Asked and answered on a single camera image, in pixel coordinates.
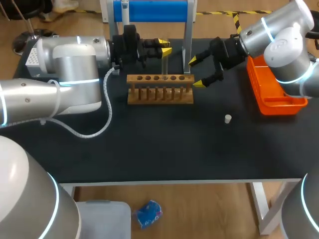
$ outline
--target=wooden test tube rack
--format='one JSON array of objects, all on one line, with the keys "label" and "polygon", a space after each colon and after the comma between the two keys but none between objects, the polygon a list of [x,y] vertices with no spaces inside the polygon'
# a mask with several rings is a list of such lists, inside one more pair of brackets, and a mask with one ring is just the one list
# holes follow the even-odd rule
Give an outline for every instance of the wooden test tube rack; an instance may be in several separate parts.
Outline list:
[{"label": "wooden test tube rack", "polygon": [[128,75],[127,83],[130,84],[129,105],[194,103],[193,75]]}]

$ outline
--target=blue bar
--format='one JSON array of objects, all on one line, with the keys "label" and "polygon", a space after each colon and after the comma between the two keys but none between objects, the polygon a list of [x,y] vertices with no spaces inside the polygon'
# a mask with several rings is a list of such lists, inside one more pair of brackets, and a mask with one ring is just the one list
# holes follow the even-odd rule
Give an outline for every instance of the blue bar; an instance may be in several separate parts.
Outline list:
[{"label": "blue bar", "polygon": [[[114,1],[115,22],[122,21],[121,1]],[[130,22],[187,22],[187,1],[130,1]]]}]

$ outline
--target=white table leg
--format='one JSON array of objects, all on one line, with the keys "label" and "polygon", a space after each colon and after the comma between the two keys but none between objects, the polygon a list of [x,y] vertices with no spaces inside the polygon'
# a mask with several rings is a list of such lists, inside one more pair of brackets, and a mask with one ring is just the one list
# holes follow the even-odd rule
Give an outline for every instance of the white table leg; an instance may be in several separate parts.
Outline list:
[{"label": "white table leg", "polygon": [[101,5],[101,12],[102,12],[102,21],[104,23],[109,22],[109,17],[108,17],[108,8],[106,4],[106,0],[100,0],[100,5]]},{"label": "white table leg", "polygon": [[277,199],[268,208],[267,199],[262,183],[250,183],[255,208],[259,221],[260,235],[269,235],[279,225],[281,220],[281,208],[286,196],[298,182],[286,182],[276,195]]},{"label": "white table leg", "polygon": [[72,186],[62,186],[62,187],[72,198],[74,198],[75,187],[72,187]]}]

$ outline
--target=yellow black tape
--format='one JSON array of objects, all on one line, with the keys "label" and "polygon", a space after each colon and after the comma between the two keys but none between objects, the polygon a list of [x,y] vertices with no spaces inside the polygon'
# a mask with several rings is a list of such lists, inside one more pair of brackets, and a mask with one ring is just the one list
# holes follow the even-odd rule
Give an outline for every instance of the yellow black tape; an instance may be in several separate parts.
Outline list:
[{"label": "yellow black tape", "polygon": [[255,11],[198,11],[196,15],[220,15],[225,14],[233,16],[233,14],[269,14],[272,11],[255,10]]},{"label": "yellow black tape", "polygon": [[[82,10],[82,9],[75,9],[69,12],[80,12],[80,13],[91,13],[91,14],[101,14],[101,11],[92,11],[92,10]],[[241,26],[239,24],[239,14],[269,14],[272,11],[266,10],[255,10],[255,11],[198,11],[196,15],[227,15],[232,16],[234,18],[234,23],[236,26],[237,33],[241,32]]]},{"label": "yellow black tape", "polygon": [[[101,11],[92,11],[92,10],[83,10],[75,9],[68,12],[80,12],[80,13],[92,13],[92,14],[101,14]],[[233,14],[269,14],[272,11],[265,10],[256,10],[256,11],[198,11],[196,15],[228,15],[233,16]]]},{"label": "yellow black tape", "polygon": [[234,13],[233,14],[233,18],[234,18],[234,23],[235,23],[235,27],[236,27],[237,33],[239,34],[241,32],[241,26],[239,24],[239,15]]},{"label": "yellow black tape", "polygon": [[101,14],[101,11],[91,11],[91,10],[82,10],[82,9],[75,9],[68,12],[79,12],[79,13],[91,13],[91,14]]}]

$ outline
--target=chair leg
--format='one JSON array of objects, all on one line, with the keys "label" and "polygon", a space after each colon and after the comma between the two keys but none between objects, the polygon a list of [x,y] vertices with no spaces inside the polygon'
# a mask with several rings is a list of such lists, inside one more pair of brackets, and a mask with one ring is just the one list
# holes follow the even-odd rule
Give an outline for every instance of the chair leg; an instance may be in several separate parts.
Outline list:
[{"label": "chair leg", "polygon": [[5,12],[5,10],[4,10],[4,8],[3,8],[1,2],[0,2],[0,8],[1,8],[1,11],[3,12],[4,16],[6,17],[6,19],[7,19],[8,21],[10,21],[10,19],[9,19],[8,15],[6,14],[6,12]]},{"label": "chair leg", "polygon": [[34,29],[33,29],[33,26],[32,26],[31,19],[29,18],[26,22],[27,22],[26,26],[27,26],[27,29],[28,29],[28,32],[29,32],[30,36],[34,37],[35,34],[34,34]]}]

